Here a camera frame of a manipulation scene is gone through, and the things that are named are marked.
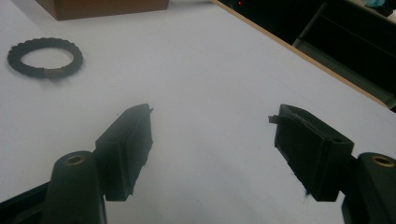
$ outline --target white table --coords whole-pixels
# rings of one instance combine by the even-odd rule
[[[9,49],[59,37],[84,64],[58,82],[13,71]],[[106,203],[108,223],[343,223],[317,203],[274,148],[267,116],[310,111],[355,142],[354,156],[396,157],[396,116],[207,1],[165,11],[56,21],[35,1],[0,1],[0,201],[50,180],[53,163],[148,103],[154,145],[134,196]],[[27,56],[54,67],[56,50]]]

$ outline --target black object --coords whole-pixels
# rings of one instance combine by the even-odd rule
[[[350,1],[326,3],[303,41],[395,95],[396,24]]]
[[[376,9],[376,11],[385,17],[388,17],[393,13],[393,9],[388,6],[380,6]]]
[[[391,9],[396,9],[396,0],[386,0],[383,6],[390,7]]]
[[[105,224],[107,201],[133,194],[152,145],[149,105],[127,109],[96,141],[55,162],[49,183],[0,203],[4,224]]]
[[[219,1],[290,45],[322,4],[317,0]]]
[[[36,49],[45,48],[56,48],[65,49],[73,55],[73,62],[67,66],[47,69],[47,68],[37,68],[21,62],[21,58]],[[82,53],[79,48],[70,43],[67,40],[62,40],[59,38],[40,38],[28,40],[24,43],[20,43],[17,46],[11,48],[8,52],[7,60],[9,65],[15,70],[24,74],[28,77],[36,78],[54,78],[54,77],[66,77],[74,74],[82,65]]]
[[[353,143],[309,112],[281,105],[275,146],[316,201],[334,202],[341,190],[345,223],[396,223],[396,160],[351,156]]]

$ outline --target brown box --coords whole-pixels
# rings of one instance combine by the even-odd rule
[[[36,0],[57,21],[167,9],[169,0]]]

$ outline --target black o-ring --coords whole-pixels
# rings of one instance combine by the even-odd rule
[[[65,49],[73,55],[73,62],[70,64],[54,69],[47,69],[43,67],[33,67],[21,62],[21,58],[36,49],[56,48]],[[82,65],[82,53],[79,48],[67,41],[59,38],[40,38],[25,41],[17,46],[11,48],[8,52],[7,60],[9,65],[21,74],[28,77],[36,78],[53,78],[53,77],[67,77],[75,72]]]

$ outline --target white surface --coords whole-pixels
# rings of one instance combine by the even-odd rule
[[[11,46],[49,36],[79,46],[77,74],[50,82],[7,65]],[[56,21],[35,1],[1,0],[0,39],[0,201],[47,182],[62,155],[93,151],[143,103],[154,145],[134,196],[106,203],[108,223],[343,223],[343,196],[306,198],[274,148],[267,116],[280,104],[349,137],[355,156],[396,157],[392,112],[208,2]]]

